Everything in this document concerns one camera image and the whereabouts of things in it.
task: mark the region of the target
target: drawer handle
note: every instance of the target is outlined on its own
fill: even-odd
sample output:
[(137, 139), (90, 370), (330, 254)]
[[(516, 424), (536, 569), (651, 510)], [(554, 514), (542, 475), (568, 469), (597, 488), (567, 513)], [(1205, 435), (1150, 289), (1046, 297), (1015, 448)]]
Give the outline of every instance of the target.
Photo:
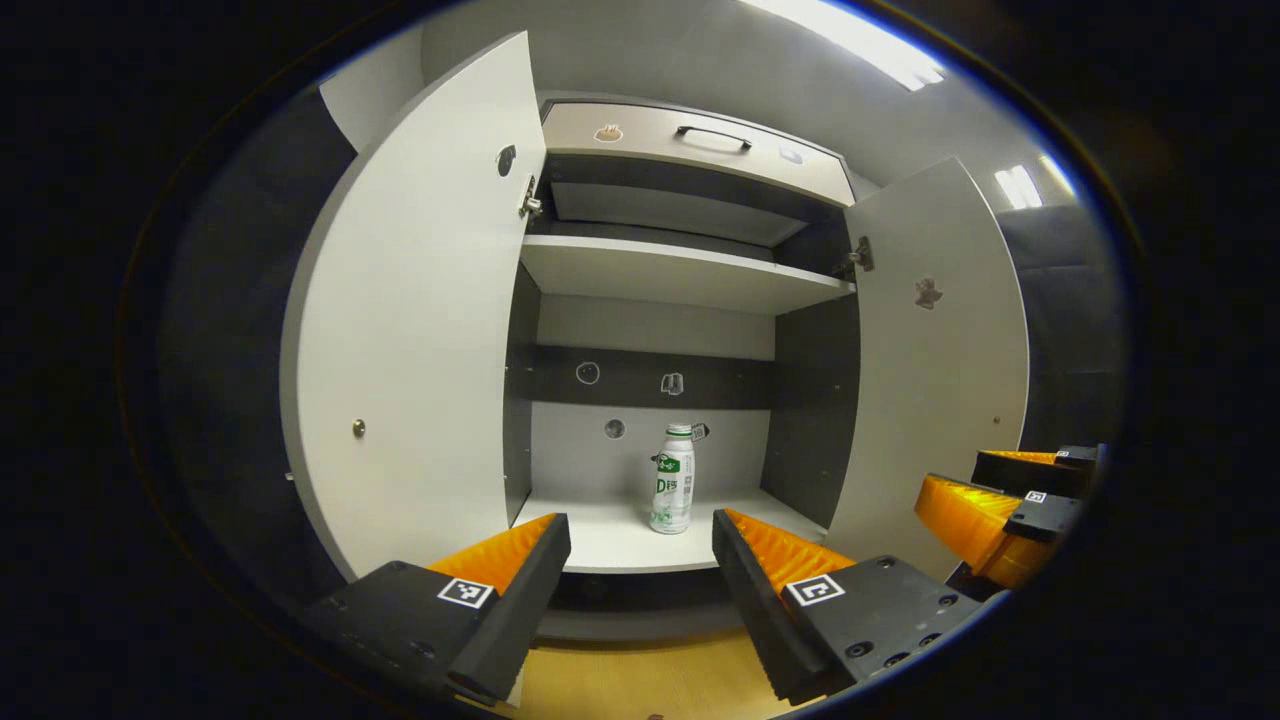
[(712, 135), (721, 135), (721, 136), (724, 136), (724, 137), (728, 137), (731, 140), (736, 140), (736, 141), (741, 142), (742, 143), (742, 150), (750, 150), (751, 149), (751, 141), (750, 140), (748, 140), (745, 137), (739, 137), (736, 135), (730, 135), (727, 132), (721, 132), (718, 129), (700, 128), (700, 127), (696, 127), (696, 126), (680, 126), (678, 128), (676, 128), (676, 135), (684, 136), (686, 132), (689, 132), (691, 129), (696, 129), (698, 132), (709, 132)]

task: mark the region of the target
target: plastic bottle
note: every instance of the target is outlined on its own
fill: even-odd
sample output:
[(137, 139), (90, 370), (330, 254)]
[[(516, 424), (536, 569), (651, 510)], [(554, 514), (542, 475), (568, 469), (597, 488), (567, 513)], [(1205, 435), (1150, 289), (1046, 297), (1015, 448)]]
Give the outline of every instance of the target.
[(694, 506), (694, 430), (691, 425), (667, 425), (667, 439), (657, 455), (658, 480), (653, 493), (649, 527), (673, 536), (689, 529)]

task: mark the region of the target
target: fluorescent light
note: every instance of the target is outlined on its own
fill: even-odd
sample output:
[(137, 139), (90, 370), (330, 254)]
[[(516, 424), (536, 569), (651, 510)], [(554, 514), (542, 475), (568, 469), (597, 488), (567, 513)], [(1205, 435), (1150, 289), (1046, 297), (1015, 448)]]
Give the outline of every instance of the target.
[(1014, 206), (1014, 210), (1044, 205), (1039, 192), (1036, 190), (1036, 183), (1032, 182), (1032, 176), (1021, 165), (1000, 170), (996, 173), (996, 182), (1000, 183), (1000, 190), (1005, 191), (1005, 196), (1009, 197), (1009, 204)]
[(1041, 155), (1041, 165), (1044, 165), (1048, 174), (1053, 176), (1053, 179), (1057, 181), (1057, 184), (1062, 186), (1062, 190), (1065, 190), (1068, 195), (1075, 197), (1075, 188), (1071, 187), (1071, 181), (1066, 179), (1066, 173), (1062, 172), (1062, 168), (1057, 167), (1057, 163), (1055, 163), (1052, 158), (1048, 155)]
[(842, 8), (820, 0), (741, 0), (788, 19), (876, 65), (881, 72), (915, 91), (942, 82), (937, 61), (910, 44)]

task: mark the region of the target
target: cabinet shelf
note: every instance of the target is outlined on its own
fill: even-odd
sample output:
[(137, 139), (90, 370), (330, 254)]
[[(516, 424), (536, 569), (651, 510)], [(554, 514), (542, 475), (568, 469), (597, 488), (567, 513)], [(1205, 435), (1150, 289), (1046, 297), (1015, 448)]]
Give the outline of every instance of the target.
[(812, 542), (827, 530), (759, 488), (728, 491), (710, 497), (694, 496), (689, 529), (664, 536), (649, 527), (649, 500), (643, 497), (539, 495), (534, 489), (516, 524), (548, 512), (568, 515), (573, 548), (566, 573), (671, 573), (716, 568), (712, 553), (712, 512), (732, 507)]
[(776, 263), (630, 240), (530, 234), (520, 258), (547, 295), (781, 315), (856, 292), (854, 283)]

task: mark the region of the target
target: cabinet door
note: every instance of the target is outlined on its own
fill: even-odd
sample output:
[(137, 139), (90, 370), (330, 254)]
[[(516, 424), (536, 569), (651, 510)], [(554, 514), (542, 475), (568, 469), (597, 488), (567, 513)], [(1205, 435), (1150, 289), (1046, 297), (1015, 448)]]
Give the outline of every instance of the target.
[(347, 579), (507, 529), (507, 319), (545, 155), (521, 32), (411, 100), (316, 219), (280, 411), (298, 495)]
[(945, 579), (956, 557), (920, 524), (915, 498), (927, 473), (968, 480), (979, 450), (1018, 448), (1028, 382), (1018, 275), (955, 158), (845, 218), (855, 243), (870, 240), (874, 269), (858, 269), (858, 419), (827, 544), (855, 560), (892, 553)]

